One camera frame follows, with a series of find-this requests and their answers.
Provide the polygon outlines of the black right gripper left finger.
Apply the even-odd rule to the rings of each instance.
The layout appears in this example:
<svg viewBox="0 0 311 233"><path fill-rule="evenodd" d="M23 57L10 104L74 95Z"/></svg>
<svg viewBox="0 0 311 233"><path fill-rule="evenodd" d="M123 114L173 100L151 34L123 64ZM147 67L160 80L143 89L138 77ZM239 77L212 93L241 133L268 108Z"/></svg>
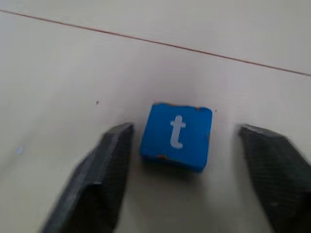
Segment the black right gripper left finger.
<svg viewBox="0 0 311 233"><path fill-rule="evenodd" d="M134 125L103 134L69 179L40 233L113 233L126 190Z"/></svg>

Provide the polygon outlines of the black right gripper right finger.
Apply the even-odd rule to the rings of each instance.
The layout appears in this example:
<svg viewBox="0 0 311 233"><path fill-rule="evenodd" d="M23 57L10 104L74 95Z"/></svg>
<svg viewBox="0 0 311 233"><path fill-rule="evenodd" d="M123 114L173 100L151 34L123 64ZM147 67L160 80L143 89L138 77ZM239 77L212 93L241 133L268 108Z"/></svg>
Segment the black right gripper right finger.
<svg viewBox="0 0 311 233"><path fill-rule="evenodd" d="M311 233L311 165L290 140L268 129L239 129L250 179L275 233Z"/></svg>

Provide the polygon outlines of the blue letter block t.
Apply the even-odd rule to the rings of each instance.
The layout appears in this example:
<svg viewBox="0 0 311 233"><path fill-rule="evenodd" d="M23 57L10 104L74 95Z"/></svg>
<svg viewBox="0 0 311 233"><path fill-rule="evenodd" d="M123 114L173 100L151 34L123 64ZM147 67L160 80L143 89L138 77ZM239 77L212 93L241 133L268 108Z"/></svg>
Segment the blue letter block t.
<svg viewBox="0 0 311 233"><path fill-rule="evenodd" d="M208 161L212 111L155 103L140 144L143 160L202 172Z"/></svg>

